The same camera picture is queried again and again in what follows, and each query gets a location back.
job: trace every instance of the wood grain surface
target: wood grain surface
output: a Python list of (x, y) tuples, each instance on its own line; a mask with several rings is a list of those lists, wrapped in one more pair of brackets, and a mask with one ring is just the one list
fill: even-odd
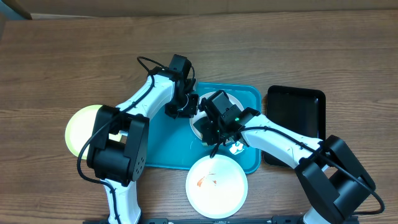
[[(386, 203), (382, 215), (361, 223), (396, 223), (398, 11), (7, 22), (0, 42), (0, 222), (106, 218), (103, 187), (77, 174), (65, 127), (82, 107), (133, 95), (146, 79), (138, 55), (168, 64), (173, 54), (187, 56), (204, 82), (252, 85), (263, 96), (271, 85), (322, 90), (327, 135), (348, 143)], [(185, 195), (186, 175), (145, 169), (138, 199), (146, 218), (203, 218)], [(261, 164), (248, 182), (233, 218), (310, 208), (290, 169)], [(360, 207), (375, 209), (371, 197)]]

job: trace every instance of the teal rectangular tray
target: teal rectangular tray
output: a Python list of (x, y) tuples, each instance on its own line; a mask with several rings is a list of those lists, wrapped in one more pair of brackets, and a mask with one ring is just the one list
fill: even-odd
[[(252, 86), (198, 83), (199, 96), (212, 91), (224, 90), (235, 96), (244, 108), (261, 111), (261, 94)], [(233, 155), (229, 149), (232, 143), (220, 146), (218, 154), (235, 160), (246, 174), (257, 170), (261, 163), (261, 152), (252, 147), (244, 147), (243, 152)], [(145, 166), (189, 170), (197, 160), (209, 156), (213, 146), (204, 146), (193, 133), (189, 119), (173, 119), (161, 108), (150, 121), (147, 160)]]

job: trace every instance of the round plate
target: round plate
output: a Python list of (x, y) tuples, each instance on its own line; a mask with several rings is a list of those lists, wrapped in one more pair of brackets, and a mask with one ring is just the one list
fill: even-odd
[[(70, 118), (67, 129), (65, 130), (65, 142), (68, 149), (73, 155), (79, 156), (81, 148), (93, 134), (94, 122), (97, 111), (102, 105), (87, 106), (80, 111), (77, 111), (72, 118)], [(109, 139), (120, 141), (121, 134), (109, 134)], [(85, 150), (82, 159), (87, 159), (88, 149)]]
[(248, 180), (233, 159), (205, 156), (189, 170), (185, 190), (197, 212), (208, 218), (226, 218), (242, 207), (248, 194)]
[[(199, 103), (201, 102), (201, 100), (202, 100), (203, 98), (209, 98), (209, 97), (211, 97), (212, 94), (214, 94), (214, 93), (215, 93), (215, 91), (212, 91), (212, 92), (209, 92), (209, 93), (206, 93), (206, 94), (202, 95), (202, 96), (199, 98)], [(233, 105), (236, 104), (236, 106), (238, 106), (238, 108), (239, 108), (241, 111), (243, 111), (243, 106), (242, 106), (241, 102), (239, 102), (239, 100), (236, 99), (235, 96), (230, 95), (229, 93), (227, 93), (227, 95), (228, 95), (229, 101), (230, 101)], [(196, 135), (200, 140), (202, 139), (201, 133), (199, 132), (199, 130), (197, 130), (197, 128), (195, 128), (195, 127), (193, 126), (193, 124), (194, 124), (195, 122), (197, 122), (200, 118), (204, 118), (205, 116), (206, 116), (206, 112), (204, 112), (204, 111), (199, 112), (199, 111), (198, 111), (198, 113), (197, 113), (193, 118), (190, 118), (190, 119), (189, 119), (189, 123), (190, 123), (190, 125), (191, 125), (192, 131), (195, 133), (195, 135)]]

